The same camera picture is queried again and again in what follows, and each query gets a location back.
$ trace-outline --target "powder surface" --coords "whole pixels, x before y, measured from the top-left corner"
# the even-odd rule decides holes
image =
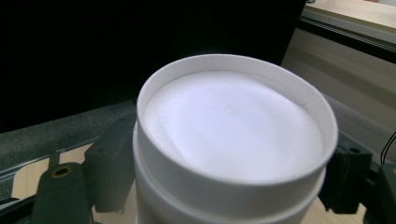
[[[208,71],[180,77],[154,94],[144,122],[173,159],[231,181],[292,177],[323,151],[310,115],[247,74]]]

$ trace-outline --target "open container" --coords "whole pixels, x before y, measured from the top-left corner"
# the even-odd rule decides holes
[[[207,72],[216,75],[211,77],[210,74],[206,74],[207,80],[203,82],[199,81],[200,78],[192,79],[194,81],[191,82],[179,82],[184,77],[194,74],[199,76]],[[223,89],[221,85],[228,80],[233,82]],[[208,85],[216,82],[218,86],[206,89]],[[233,95],[230,99],[223,90],[227,88],[231,90],[233,85],[235,89],[230,92]],[[261,87],[266,91],[251,92]],[[216,94],[218,90],[220,94],[212,98],[211,94]],[[163,98],[158,98],[159,92],[168,93]],[[266,98],[267,93],[277,98]],[[235,97],[238,94],[246,97],[234,99],[238,98]],[[250,98],[254,99],[251,99],[250,103],[240,105],[244,104],[246,99],[250,99],[251,95],[254,97]],[[216,108],[215,110],[210,110],[208,107],[211,106],[206,105],[205,102],[209,102],[209,105],[219,103],[224,106],[233,104],[233,106],[230,110],[225,107],[219,110],[216,106],[213,107]],[[256,104],[271,110],[271,113],[264,113],[261,118],[260,108],[255,107]],[[300,121],[298,113],[306,113],[317,128],[311,133],[305,133],[304,130],[308,127],[305,127],[304,121]],[[269,114],[275,119],[268,119]],[[216,119],[223,118],[226,119],[217,123]],[[180,124],[172,126],[172,122],[177,119]],[[271,148],[276,152],[276,156],[272,158],[270,155],[261,157],[258,156],[262,155],[260,153],[253,154],[249,158],[251,161],[246,162],[242,160],[244,155],[238,154],[233,157],[233,163],[228,164],[231,166],[224,168],[221,164],[229,159],[228,150],[230,153],[232,150],[239,150],[238,153],[248,154],[249,144],[257,140],[252,140],[251,134],[243,132],[235,134],[229,131],[230,127],[237,129],[238,126],[227,126],[229,125],[227,121],[235,120],[240,122],[238,124],[249,123],[248,127],[258,126],[257,130],[263,130],[262,141],[273,141],[275,144],[267,145],[259,141],[254,148],[260,150],[261,145],[266,149]],[[169,121],[171,122],[169,127],[182,128],[180,130],[167,128]],[[213,125],[203,128],[202,123]],[[202,129],[203,132],[196,134],[195,129]],[[268,135],[267,131],[271,134],[270,138],[266,139],[264,136]],[[173,134],[179,134],[181,137],[175,140]],[[192,139],[190,146],[194,147],[195,143],[201,144],[208,137],[213,138],[210,141],[219,140],[219,145],[210,147],[232,147],[234,144],[237,149],[220,148],[219,152],[224,158],[220,156],[207,159],[208,164],[211,162],[208,166],[199,165],[205,164],[205,159],[204,162],[194,163],[191,158],[186,159],[185,156],[173,152],[174,149],[179,150],[178,147],[181,146],[178,141],[184,143]],[[320,191],[325,168],[335,150],[337,137],[335,116],[322,94],[300,77],[278,65],[232,54],[196,55],[169,63],[146,81],[137,99],[137,122],[134,127],[136,222],[139,224],[299,223]],[[221,139],[235,140],[235,143],[222,145]],[[246,147],[241,144],[244,141],[247,143]],[[312,147],[306,151],[305,144],[300,145],[300,142],[306,142],[307,146]],[[280,148],[274,147],[277,144],[280,144]],[[219,165],[213,164],[216,160],[219,160]],[[240,175],[238,167],[247,167],[244,168],[246,172]]]

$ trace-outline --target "hole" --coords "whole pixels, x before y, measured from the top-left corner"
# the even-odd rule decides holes
[[[360,150],[358,150],[357,148],[354,148],[354,147],[350,148],[349,151],[351,151],[353,153],[361,153]]]
[[[51,176],[52,178],[61,178],[64,176],[69,175],[72,172],[72,168],[70,167],[61,167],[57,170],[55,170],[54,172],[52,172]]]

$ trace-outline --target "wooden surface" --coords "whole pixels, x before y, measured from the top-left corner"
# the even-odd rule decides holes
[[[396,7],[362,0],[316,0],[305,8],[385,32],[396,32]]]
[[[61,154],[60,163],[84,161],[84,152],[90,145],[79,147]],[[15,177],[12,197],[23,199],[35,194],[39,177],[48,169],[49,160],[38,161],[20,169]],[[301,224],[362,224],[365,208],[360,206],[356,215],[337,215],[332,211],[326,212],[323,204],[318,198],[314,200],[307,211]],[[135,187],[131,187],[128,199],[124,206],[124,213],[96,213],[92,209],[95,221],[103,224],[134,224],[136,214]]]

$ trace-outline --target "white plastic tub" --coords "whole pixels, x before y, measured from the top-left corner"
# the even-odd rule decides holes
[[[321,93],[277,65],[230,54],[169,63],[137,100],[138,222],[299,223],[337,134]]]

